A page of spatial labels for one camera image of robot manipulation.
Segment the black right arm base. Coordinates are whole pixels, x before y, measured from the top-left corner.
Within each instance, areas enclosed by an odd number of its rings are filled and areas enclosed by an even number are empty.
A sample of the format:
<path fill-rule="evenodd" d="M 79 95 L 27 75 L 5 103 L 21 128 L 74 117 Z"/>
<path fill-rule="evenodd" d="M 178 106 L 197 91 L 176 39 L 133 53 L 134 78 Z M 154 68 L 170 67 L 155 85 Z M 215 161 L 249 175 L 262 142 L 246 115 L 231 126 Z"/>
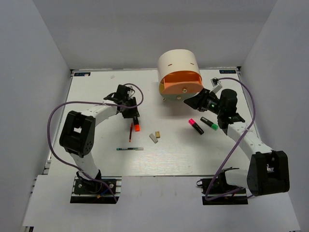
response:
<path fill-rule="evenodd" d="M 206 201 L 206 191 L 208 186 L 211 183 L 212 178 L 202 178 L 196 182 L 198 188 L 201 189 L 201 196 L 202 196 L 202 204 L 203 205 L 247 205 L 247 192 L 246 189 L 240 189 L 237 192 L 226 194 L 227 192 L 233 191 L 237 189 L 237 186 L 220 184 L 219 180 L 216 178 L 214 181 L 210 192 L 207 198 L 217 197 L 220 194 L 225 194 L 223 197 L 216 198 L 211 201 Z"/>

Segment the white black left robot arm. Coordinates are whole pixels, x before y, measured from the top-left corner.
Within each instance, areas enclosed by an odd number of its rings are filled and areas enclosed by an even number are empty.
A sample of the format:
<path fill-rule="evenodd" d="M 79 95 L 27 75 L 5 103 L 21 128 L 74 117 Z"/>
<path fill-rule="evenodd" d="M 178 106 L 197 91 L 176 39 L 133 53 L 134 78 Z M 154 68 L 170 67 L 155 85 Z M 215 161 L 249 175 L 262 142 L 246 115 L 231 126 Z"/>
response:
<path fill-rule="evenodd" d="M 71 155 L 78 176 L 86 180 L 85 187 L 92 193 L 101 190 L 102 181 L 99 168 L 95 165 L 91 150 L 94 146 L 95 129 L 103 121 L 121 114 L 124 119 L 136 121 L 140 116 L 134 93 L 140 88 L 133 83 L 119 85 L 117 90 L 107 95 L 101 102 L 78 101 L 77 104 L 93 104 L 82 112 L 70 111 L 60 135 L 59 144 Z"/>

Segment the orange black highlighter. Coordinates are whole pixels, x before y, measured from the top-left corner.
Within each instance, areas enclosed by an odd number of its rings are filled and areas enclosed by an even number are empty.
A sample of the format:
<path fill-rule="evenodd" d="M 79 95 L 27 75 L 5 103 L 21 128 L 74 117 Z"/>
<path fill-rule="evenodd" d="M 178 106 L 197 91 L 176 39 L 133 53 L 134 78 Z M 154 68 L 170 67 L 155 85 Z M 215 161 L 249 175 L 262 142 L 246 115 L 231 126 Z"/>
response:
<path fill-rule="evenodd" d="M 140 131 L 140 124 L 139 124 L 139 120 L 138 120 L 137 116 L 133 117 L 133 125 L 134 125 L 135 132 L 139 132 Z"/>

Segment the grey white eraser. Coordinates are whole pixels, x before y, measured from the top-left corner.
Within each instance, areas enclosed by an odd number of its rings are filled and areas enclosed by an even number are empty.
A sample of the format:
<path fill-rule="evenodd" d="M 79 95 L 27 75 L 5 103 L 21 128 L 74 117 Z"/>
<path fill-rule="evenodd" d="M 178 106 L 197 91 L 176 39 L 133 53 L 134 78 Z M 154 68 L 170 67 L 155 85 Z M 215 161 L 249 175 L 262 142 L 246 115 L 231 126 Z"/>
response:
<path fill-rule="evenodd" d="M 158 139 L 156 138 L 156 136 L 155 136 L 153 133 L 151 133 L 151 134 L 149 135 L 149 138 L 150 138 L 155 144 L 158 142 Z"/>

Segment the green gel pen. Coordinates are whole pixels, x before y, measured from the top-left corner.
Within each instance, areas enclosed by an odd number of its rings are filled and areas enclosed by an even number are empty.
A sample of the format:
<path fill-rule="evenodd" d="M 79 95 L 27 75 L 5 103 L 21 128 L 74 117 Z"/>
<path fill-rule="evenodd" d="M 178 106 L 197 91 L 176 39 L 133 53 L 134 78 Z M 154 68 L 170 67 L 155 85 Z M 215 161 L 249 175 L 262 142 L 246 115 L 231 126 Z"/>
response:
<path fill-rule="evenodd" d="M 116 148 L 117 151 L 143 151 L 144 148 L 143 147 L 120 147 L 120 148 Z"/>

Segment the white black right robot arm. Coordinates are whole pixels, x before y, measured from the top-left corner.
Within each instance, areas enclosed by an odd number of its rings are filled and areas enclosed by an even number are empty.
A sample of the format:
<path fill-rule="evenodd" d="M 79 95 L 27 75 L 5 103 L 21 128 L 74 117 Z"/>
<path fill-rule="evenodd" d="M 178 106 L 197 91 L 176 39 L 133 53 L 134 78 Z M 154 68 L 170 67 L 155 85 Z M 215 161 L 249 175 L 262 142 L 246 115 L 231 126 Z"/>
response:
<path fill-rule="evenodd" d="M 288 192 L 290 189 L 288 157 L 263 143 L 237 113 L 237 93 L 224 89 L 218 98 L 215 93 L 202 89 L 184 103 L 200 112 L 217 115 L 219 128 L 239 147 L 250 160 L 249 168 L 221 169 L 215 183 L 225 193 L 235 187 L 248 189 L 253 196 Z"/>

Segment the pink black highlighter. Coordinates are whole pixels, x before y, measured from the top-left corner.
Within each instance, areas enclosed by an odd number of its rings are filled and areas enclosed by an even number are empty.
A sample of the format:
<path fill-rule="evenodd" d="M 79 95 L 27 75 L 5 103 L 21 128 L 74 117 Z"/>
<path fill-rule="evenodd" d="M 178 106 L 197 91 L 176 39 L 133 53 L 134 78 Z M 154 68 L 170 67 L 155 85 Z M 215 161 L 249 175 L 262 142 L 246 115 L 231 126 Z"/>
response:
<path fill-rule="evenodd" d="M 204 133 L 204 130 L 192 118 L 188 122 L 200 135 Z"/>

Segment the yellow drawer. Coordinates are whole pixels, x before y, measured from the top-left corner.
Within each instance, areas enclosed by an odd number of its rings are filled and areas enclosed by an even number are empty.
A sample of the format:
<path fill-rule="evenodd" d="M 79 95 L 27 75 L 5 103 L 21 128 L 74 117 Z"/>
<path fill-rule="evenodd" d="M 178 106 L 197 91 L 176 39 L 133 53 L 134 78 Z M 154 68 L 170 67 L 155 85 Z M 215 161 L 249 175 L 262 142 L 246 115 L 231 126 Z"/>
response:
<path fill-rule="evenodd" d="M 165 89 L 164 84 L 160 83 L 160 84 L 159 84 L 159 88 L 158 88 L 159 93 L 162 94 L 164 89 Z"/>

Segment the blue corner label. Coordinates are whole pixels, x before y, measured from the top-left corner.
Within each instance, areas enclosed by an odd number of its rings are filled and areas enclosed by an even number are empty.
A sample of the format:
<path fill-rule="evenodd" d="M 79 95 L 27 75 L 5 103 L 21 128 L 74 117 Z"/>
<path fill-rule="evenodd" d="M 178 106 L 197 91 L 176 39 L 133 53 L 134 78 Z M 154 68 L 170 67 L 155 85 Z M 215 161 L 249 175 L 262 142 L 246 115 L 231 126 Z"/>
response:
<path fill-rule="evenodd" d="M 235 70 L 219 70 L 220 74 L 236 74 Z"/>
<path fill-rule="evenodd" d="M 91 72 L 75 72 L 74 76 L 90 76 Z"/>

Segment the blue left corner label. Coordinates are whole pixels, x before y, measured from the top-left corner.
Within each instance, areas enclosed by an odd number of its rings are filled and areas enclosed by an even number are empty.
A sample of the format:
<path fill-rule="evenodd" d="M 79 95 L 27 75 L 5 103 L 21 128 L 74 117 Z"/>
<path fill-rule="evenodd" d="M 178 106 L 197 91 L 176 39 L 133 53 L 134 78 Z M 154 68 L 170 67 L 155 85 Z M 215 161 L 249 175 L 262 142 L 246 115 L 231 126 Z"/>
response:
<path fill-rule="evenodd" d="M 75 72 L 74 76 L 90 76 L 91 72 Z"/>

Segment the cream round drawer cabinet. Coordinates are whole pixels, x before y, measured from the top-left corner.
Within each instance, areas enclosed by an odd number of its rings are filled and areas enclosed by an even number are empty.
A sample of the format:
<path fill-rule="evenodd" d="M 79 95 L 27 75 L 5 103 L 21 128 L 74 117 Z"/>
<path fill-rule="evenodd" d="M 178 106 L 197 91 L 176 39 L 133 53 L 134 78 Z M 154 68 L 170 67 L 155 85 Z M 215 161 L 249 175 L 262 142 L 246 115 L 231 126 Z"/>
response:
<path fill-rule="evenodd" d="M 174 49 L 161 55 L 157 65 L 158 84 L 167 74 L 176 71 L 194 71 L 200 74 L 195 55 L 191 51 Z"/>

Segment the green black highlighter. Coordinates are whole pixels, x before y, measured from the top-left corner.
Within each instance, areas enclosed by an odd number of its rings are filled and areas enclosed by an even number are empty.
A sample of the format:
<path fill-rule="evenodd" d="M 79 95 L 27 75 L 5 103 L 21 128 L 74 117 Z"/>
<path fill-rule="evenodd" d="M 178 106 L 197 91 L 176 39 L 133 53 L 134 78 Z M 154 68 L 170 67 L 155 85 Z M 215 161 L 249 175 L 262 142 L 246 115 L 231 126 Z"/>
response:
<path fill-rule="evenodd" d="M 219 126 L 215 123 L 213 123 L 212 121 L 210 121 L 209 119 L 205 118 L 205 117 L 201 117 L 200 121 L 202 121 L 203 123 L 205 123 L 207 126 L 209 126 L 210 128 L 212 128 L 213 130 L 218 130 Z"/>

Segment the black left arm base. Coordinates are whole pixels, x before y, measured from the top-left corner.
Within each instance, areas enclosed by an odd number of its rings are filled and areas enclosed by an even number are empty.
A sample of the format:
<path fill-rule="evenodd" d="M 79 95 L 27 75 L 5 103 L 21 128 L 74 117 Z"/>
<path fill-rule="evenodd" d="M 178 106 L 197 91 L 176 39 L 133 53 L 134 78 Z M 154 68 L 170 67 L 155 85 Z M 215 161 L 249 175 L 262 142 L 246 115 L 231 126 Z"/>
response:
<path fill-rule="evenodd" d="M 114 193 L 117 200 L 121 194 L 121 177 L 101 177 Z M 71 191 L 70 203 L 83 204 L 116 204 L 116 201 L 108 190 L 108 188 L 100 183 L 94 186 L 85 184 L 77 176 L 74 178 L 73 187 Z"/>

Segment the grey bottom drawer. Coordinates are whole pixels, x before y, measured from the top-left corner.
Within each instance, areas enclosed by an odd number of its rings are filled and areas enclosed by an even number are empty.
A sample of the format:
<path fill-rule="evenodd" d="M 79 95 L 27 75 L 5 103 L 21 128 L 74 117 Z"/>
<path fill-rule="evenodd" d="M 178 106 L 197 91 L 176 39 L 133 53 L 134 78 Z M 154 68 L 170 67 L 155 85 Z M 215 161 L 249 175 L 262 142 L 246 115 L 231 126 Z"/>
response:
<path fill-rule="evenodd" d="M 195 93 L 161 94 L 165 101 L 184 101 L 195 96 Z"/>

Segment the blue right corner label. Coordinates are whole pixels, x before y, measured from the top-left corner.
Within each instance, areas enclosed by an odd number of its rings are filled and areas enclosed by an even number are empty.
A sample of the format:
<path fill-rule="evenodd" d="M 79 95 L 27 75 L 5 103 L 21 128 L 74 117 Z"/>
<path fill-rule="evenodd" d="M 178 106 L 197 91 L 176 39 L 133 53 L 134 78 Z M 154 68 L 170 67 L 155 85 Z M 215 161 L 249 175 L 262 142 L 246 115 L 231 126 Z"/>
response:
<path fill-rule="evenodd" d="M 236 74 L 235 70 L 219 70 L 220 74 Z"/>

